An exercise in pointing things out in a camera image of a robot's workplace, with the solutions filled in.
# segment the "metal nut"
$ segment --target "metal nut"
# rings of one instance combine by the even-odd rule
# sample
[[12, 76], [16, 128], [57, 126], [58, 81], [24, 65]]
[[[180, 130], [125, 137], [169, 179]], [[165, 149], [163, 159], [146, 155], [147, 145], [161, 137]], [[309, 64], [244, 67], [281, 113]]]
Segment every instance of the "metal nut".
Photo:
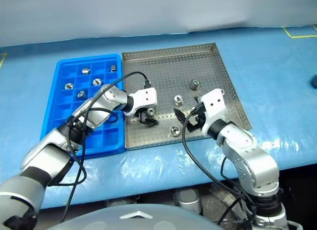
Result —
[[190, 82], [190, 88], [192, 90], [197, 90], [200, 86], [200, 82], [198, 80], [195, 80], [193, 79], [191, 82]]
[[177, 106], [182, 106], [184, 104], [184, 101], [181, 95], [176, 95], [174, 97], [174, 102], [175, 102], [175, 105]]
[[170, 134], [171, 134], [173, 137], [177, 137], [177, 136], [180, 135], [180, 129], [179, 129], [179, 127], [176, 126], [176, 125], [170, 127], [169, 132], [170, 132]]
[[153, 117], [156, 114], [156, 112], [157, 111], [152, 107], [148, 108], [148, 110], [147, 110], [147, 114], [149, 117]]
[[87, 98], [86, 92], [85, 92], [85, 91], [80, 91], [80, 92], [77, 94], [77, 98], [78, 98], [78, 99], [85, 99], [85, 98]]
[[74, 88], [74, 84], [72, 83], [67, 83], [65, 86], [64, 86], [64, 89], [65, 90], [71, 90]]
[[115, 73], [117, 71], [117, 66], [111, 65], [110, 72]]
[[93, 85], [94, 86], [99, 86], [103, 83], [103, 81], [100, 78], [96, 78], [93, 80]]
[[87, 74], [90, 73], [90, 68], [83, 68], [83, 69], [81, 70], [81, 72], [82, 72], [82, 74], [87, 75]]

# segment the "stainless steel tray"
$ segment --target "stainless steel tray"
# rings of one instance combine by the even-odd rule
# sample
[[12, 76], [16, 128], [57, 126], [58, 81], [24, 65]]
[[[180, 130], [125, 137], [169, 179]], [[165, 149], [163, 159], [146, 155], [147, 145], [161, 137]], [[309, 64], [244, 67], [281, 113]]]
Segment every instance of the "stainless steel tray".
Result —
[[[174, 97], [181, 95], [184, 105], [180, 110], [188, 115], [196, 105], [195, 96], [221, 88], [224, 90], [226, 104], [225, 118], [233, 121], [243, 129], [252, 126], [224, 67], [223, 61], [215, 43], [196, 46], [184, 46], [166, 49], [155, 49], [122, 53], [124, 74], [133, 71], [145, 73], [158, 94], [158, 106], [155, 118], [159, 124], [147, 127], [140, 124], [137, 118], [125, 118], [125, 146], [127, 149], [137, 149], [163, 144], [181, 142], [181, 136], [170, 135], [171, 126], [182, 128], [176, 119], [173, 109]], [[201, 82], [200, 87], [193, 91], [189, 85], [192, 79]], [[141, 76], [131, 76], [125, 81], [128, 92], [136, 92], [143, 86]], [[187, 133], [186, 137], [201, 139], [201, 131]]]

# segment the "white wall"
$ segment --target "white wall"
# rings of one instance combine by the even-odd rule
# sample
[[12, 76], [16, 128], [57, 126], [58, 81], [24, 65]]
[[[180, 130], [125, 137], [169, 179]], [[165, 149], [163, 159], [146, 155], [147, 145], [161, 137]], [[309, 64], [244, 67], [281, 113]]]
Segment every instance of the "white wall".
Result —
[[0, 0], [0, 46], [317, 23], [317, 0]]

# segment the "table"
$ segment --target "table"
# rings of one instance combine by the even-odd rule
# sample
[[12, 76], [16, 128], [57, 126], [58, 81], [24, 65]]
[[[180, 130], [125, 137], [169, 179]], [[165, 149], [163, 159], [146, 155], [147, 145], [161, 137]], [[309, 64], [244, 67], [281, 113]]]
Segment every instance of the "table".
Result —
[[[61, 59], [216, 42], [253, 126], [251, 132], [280, 169], [317, 162], [317, 38], [292, 39], [281, 28], [228, 29], [182, 35], [81, 39], [4, 47], [0, 68], [0, 182], [19, 172], [40, 137], [56, 63]], [[189, 142], [220, 178], [223, 159], [213, 139]], [[210, 182], [181, 143], [85, 161], [87, 180], [72, 204]], [[73, 165], [65, 177], [75, 179]], [[237, 177], [230, 162], [225, 173]], [[62, 206], [71, 187], [48, 187], [42, 208]]]

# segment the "perforated metal tray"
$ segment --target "perforated metal tray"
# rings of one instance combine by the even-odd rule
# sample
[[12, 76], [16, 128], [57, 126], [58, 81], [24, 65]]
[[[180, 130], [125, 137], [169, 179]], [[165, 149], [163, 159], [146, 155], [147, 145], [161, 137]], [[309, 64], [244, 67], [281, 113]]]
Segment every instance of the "perforated metal tray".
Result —
[[[173, 112], [173, 109], [177, 108], [174, 97], [178, 94], [184, 99], [184, 105], [179, 109], [188, 115], [190, 109], [196, 105], [195, 96], [200, 97], [213, 89], [221, 88], [225, 92], [226, 120], [233, 121], [243, 129], [252, 127], [215, 43], [125, 52], [122, 53], [122, 58], [123, 73], [128, 74], [133, 71], [145, 73], [158, 94], [155, 115], [159, 121], [158, 125], [147, 127], [140, 124], [137, 118], [125, 118], [125, 147], [127, 149], [181, 142], [181, 136], [173, 137], [169, 132], [170, 127], [174, 125], [182, 128]], [[196, 91], [190, 89], [192, 79], [201, 82]], [[139, 76], [131, 76], [125, 81], [125, 88], [130, 93], [136, 92], [142, 86], [143, 79]], [[187, 133], [186, 137], [204, 138], [200, 130], [191, 134]]]

